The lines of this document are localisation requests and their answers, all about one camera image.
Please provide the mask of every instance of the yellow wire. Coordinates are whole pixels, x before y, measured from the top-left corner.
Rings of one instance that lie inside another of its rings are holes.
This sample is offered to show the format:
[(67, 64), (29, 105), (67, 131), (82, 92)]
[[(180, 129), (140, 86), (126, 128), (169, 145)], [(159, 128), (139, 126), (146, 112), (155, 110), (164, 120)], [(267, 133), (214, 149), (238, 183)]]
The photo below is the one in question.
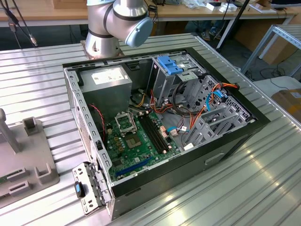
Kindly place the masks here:
[(145, 99), (145, 94), (143, 94), (141, 102), (138, 105), (136, 105), (135, 107), (141, 107), (144, 103), (144, 99)]

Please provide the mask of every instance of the metal rail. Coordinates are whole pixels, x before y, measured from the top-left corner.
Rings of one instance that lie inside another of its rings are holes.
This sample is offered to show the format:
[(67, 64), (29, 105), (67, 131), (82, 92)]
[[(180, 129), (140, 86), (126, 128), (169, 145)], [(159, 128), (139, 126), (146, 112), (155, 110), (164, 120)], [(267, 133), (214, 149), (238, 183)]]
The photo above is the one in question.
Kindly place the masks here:
[[(276, 36), (274, 36), (272, 39), (276, 40), (277, 36), (280, 36), (287, 40), (289, 43), (293, 44), (298, 49), (301, 49), (301, 25), (272, 25), (267, 33), (264, 35), (250, 58), (247, 60), (246, 64), (241, 69), (242, 73), (246, 73), (246, 71), (249, 69), (252, 61), (258, 56), (259, 51), (263, 48), (263, 46), (266, 44), (267, 40), (269, 40), (270, 36), (275, 33)], [(270, 47), (273, 45), (273, 41), (270, 41), (270, 43), (266, 46), (266, 48), (263, 50), (263, 52), (260, 55), (260, 59), (264, 57), (264, 55), (268, 52)], [(293, 76), (299, 69), (301, 68), (301, 64), (297, 66), (296, 69), (294, 69), (290, 76)]]

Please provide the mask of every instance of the ribbed metal surface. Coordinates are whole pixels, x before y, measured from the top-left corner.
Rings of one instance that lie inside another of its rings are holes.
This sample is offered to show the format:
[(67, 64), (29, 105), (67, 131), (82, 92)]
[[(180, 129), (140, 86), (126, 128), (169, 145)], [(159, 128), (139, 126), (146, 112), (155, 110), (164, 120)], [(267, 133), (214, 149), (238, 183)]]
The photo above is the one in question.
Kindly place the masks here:
[(301, 49), (301, 25), (277, 25), (274, 27), (273, 31)]
[[(194, 47), (272, 122), (235, 155), (120, 217), (111, 225), (299, 225), (300, 129), (283, 110), (200, 38), (151, 37), (128, 54)], [(69, 110), (62, 63), (85, 60), (80, 45), (0, 52), (0, 106), (8, 124), (35, 116), (43, 121), (61, 181), (0, 209), (10, 225), (90, 225), (110, 222), (106, 209), (84, 217), (71, 169), (86, 160)]]

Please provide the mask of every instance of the blue drive bay latch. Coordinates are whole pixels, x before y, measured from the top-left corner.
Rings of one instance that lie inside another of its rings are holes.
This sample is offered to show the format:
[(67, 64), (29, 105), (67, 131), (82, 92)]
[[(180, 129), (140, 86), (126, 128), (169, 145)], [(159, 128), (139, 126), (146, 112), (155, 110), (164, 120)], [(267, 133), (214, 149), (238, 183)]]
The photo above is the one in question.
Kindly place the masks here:
[(170, 59), (169, 56), (159, 56), (158, 61), (162, 65), (162, 67), (164, 67), (167, 70), (167, 73), (169, 75), (179, 74), (184, 71), (182, 68), (179, 68), (175, 64), (175, 61)]

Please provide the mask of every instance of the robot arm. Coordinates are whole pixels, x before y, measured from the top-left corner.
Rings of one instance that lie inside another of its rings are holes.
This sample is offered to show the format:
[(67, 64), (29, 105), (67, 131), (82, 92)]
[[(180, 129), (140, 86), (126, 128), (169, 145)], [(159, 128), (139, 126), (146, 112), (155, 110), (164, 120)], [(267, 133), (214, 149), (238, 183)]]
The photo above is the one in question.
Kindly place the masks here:
[(95, 58), (116, 56), (118, 39), (142, 45), (152, 31), (144, 0), (87, 0), (89, 33), (86, 51)]

